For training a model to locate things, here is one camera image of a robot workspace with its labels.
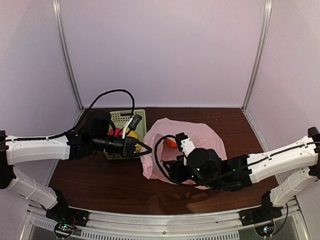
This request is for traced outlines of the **pink red apple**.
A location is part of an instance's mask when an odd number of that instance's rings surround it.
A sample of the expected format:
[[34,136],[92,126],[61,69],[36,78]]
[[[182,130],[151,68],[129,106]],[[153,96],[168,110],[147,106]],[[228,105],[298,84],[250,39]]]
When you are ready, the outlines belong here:
[[115,130],[111,129],[109,134],[111,136],[115,136],[115,137],[122,137],[123,135],[123,128],[118,128],[116,127]]

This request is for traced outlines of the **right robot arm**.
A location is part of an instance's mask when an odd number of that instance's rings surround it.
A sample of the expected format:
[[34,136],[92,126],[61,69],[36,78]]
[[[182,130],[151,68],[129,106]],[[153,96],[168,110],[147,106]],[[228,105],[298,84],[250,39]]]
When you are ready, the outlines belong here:
[[165,176],[177,185],[191,180],[193,187],[237,192],[271,176],[293,170],[294,172],[264,196],[266,201],[256,210],[259,220],[268,220],[276,208],[309,184],[320,178],[320,132],[316,127],[307,131],[302,139],[275,150],[250,153],[222,160],[214,149],[196,148],[184,133],[176,135],[178,150],[176,160],[163,162]]

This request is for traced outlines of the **pink plastic bag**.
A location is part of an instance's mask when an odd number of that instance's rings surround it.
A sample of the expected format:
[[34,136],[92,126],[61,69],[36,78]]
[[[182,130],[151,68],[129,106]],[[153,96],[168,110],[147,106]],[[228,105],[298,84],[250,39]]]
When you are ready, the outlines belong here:
[[[206,150],[213,149],[221,160],[224,161],[227,159],[223,140],[205,123],[193,123],[162,118],[157,120],[150,130],[147,131],[143,138],[143,142],[149,147],[154,148],[161,137],[166,135],[175,136],[180,133],[184,133],[191,138],[196,148],[203,148]],[[157,158],[163,171],[165,170],[164,161],[176,160],[177,156],[181,155],[182,153],[179,149],[168,146],[166,140],[163,140],[158,145]],[[142,163],[143,176],[146,179],[160,180],[165,183],[172,184],[172,182],[169,181],[158,168],[154,153],[144,155],[140,159]],[[192,174],[192,181],[184,183],[187,185],[195,184],[197,181],[192,169],[190,170]]]

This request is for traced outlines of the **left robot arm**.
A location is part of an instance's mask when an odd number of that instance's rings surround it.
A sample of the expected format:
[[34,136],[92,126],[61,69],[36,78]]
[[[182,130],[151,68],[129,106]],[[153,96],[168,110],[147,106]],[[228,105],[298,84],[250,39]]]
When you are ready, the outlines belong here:
[[0,132],[0,188],[13,190],[26,199],[41,205],[47,214],[61,222],[67,222],[77,214],[69,207],[63,194],[46,187],[16,168],[17,163],[41,160],[80,160],[95,151],[117,154],[134,159],[152,152],[152,148],[128,136],[142,117],[139,114],[129,119],[118,136],[111,114],[105,111],[89,113],[79,131],[71,130],[61,136],[14,137]]

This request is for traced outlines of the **orange fruit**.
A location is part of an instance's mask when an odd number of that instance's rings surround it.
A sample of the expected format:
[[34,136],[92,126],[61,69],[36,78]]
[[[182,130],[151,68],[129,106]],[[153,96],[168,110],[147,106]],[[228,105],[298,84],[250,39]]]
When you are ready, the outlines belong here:
[[178,147],[177,143],[174,140],[171,140],[169,138],[166,139],[166,143],[171,148],[177,148]]

